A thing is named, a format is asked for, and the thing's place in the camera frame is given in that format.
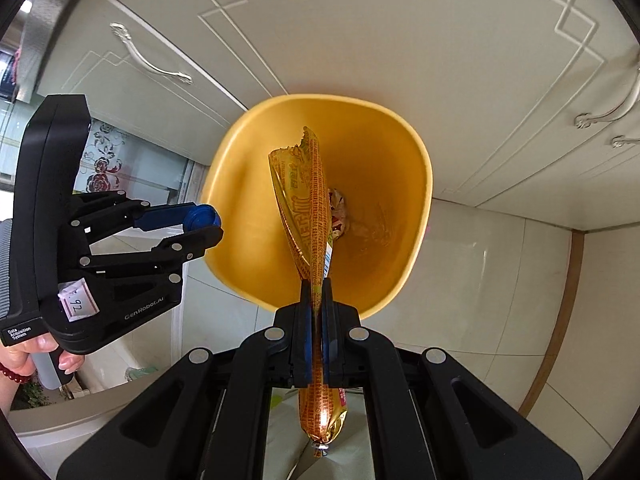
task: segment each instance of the yellow bowl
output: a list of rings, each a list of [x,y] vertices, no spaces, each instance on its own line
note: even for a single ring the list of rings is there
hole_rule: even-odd
[[[202,191],[222,218],[222,241],[207,251],[209,269],[249,301],[268,309],[295,303],[300,278],[287,245],[267,156],[318,136],[328,185],[344,196],[350,230],[334,243],[334,300],[364,319],[406,281],[429,217],[433,175],[415,130],[382,106],[321,94],[264,101],[226,134]]]

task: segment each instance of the silver handle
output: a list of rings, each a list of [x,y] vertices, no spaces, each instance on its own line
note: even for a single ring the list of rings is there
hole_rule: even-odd
[[[122,40],[122,43],[127,47],[129,54],[131,57],[145,70],[148,72],[152,72],[154,74],[165,75],[169,77],[175,77],[177,80],[190,85],[193,83],[193,79],[188,74],[183,74],[182,72],[168,72],[167,70],[162,70],[155,65],[149,63],[143,56],[140,54],[140,51],[134,45],[133,40],[131,39],[131,35],[127,28],[120,23],[110,23],[109,25],[113,33]]]
[[[622,101],[618,106],[616,106],[615,108],[613,108],[613,110],[607,112],[606,114],[578,115],[574,121],[576,128],[588,128],[593,123],[610,123],[624,117],[629,112],[629,110],[633,108],[634,104],[636,104],[636,102],[638,101],[638,97],[640,97],[640,59],[638,60],[636,71],[638,72],[638,74],[636,75],[636,80],[634,81],[634,84],[631,87],[631,91],[625,97],[624,101]]]
[[[613,137],[613,139],[611,139],[611,146],[613,148],[622,148],[625,144],[640,144],[640,139],[629,139],[624,135]]]

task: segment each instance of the golden wrapper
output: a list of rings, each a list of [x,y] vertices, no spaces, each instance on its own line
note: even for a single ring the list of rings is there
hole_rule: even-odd
[[[318,138],[307,127],[300,145],[269,154],[280,218],[303,280],[311,283],[312,382],[298,393],[300,426],[317,444],[330,443],[346,416],[341,388],[323,381],[320,303],[333,251],[332,215]]]

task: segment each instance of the white cabinet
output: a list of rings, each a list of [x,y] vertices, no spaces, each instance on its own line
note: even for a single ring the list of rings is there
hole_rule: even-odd
[[[247,106],[286,90],[395,110],[430,152],[434,197],[474,206],[597,134],[574,117],[634,77],[611,0],[120,1]]]
[[[150,63],[193,79],[148,72],[111,31],[120,23]],[[81,93],[93,117],[209,165],[243,112],[211,76],[116,0],[80,0],[56,41],[38,93]]]
[[[620,135],[640,137],[638,108],[482,208],[579,230],[640,221],[640,146],[610,145]]]

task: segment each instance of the hand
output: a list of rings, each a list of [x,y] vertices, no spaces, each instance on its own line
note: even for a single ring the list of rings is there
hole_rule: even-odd
[[[30,376],[36,370],[30,354],[36,352],[51,352],[58,348],[58,343],[49,333],[39,335],[33,339],[23,341],[14,346],[5,347],[0,343],[0,363],[12,372],[23,376]],[[84,356],[70,354],[66,350],[60,354],[58,368],[71,374],[84,363]]]

